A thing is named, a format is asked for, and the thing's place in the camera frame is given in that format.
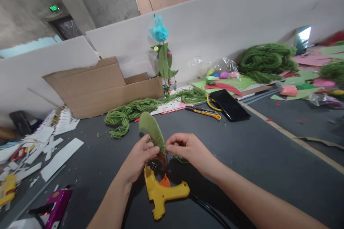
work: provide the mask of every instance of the yellow tool handle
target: yellow tool handle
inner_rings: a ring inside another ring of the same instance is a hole
[[[201,113],[203,115],[207,115],[207,116],[211,116],[211,117],[214,117],[216,120],[221,120],[221,116],[220,115],[216,115],[216,114],[212,114],[212,113],[207,113],[207,112],[202,112],[202,111],[198,111],[198,110],[194,110],[194,112],[196,113]]]

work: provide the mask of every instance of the exit sign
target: exit sign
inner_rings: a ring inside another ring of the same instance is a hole
[[[49,6],[49,9],[54,12],[54,11],[58,11],[60,8],[57,6],[57,5],[52,5],[52,6]]]

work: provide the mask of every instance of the red felt piece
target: red felt piece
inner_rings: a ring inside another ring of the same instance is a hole
[[[216,83],[216,85],[206,85],[204,88],[205,89],[213,89],[213,88],[225,89],[227,91],[233,92],[234,94],[237,94],[240,97],[243,97],[243,95],[241,94],[241,92],[237,88],[235,88],[231,85],[225,84],[225,83],[219,82],[219,83]]]

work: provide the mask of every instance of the green yarn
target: green yarn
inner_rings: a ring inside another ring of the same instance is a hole
[[[239,72],[258,83],[269,83],[282,79],[286,70],[296,72],[298,64],[292,59],[296,48],[285,44],[262,44],[247,49],[239,65]]]
[[[105,116],[105,123],[109,125],[122,125],[114,130],[108,130],[112,138],[122,138],[129,131],[129,122],[136,120],[143,112],[151,112],[158,108],[158,105],[170,101],[181,99],[186,104],[196,104],[206,101],[207,93],[199,88],[180,89],[175,94],[166,99],[156,100],[152,98],[142,98],[135,100],[125,106],[117,107],[108,112]]]
[[[335,81],[338,85],[344,85],[344,60],[329,62],[320,68],[321,78]]]

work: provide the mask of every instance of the smartphone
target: smartphone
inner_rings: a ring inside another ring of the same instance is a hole
[[[228,93],[222,89],[210,94],[230,121],[249,119],[251,115]]]

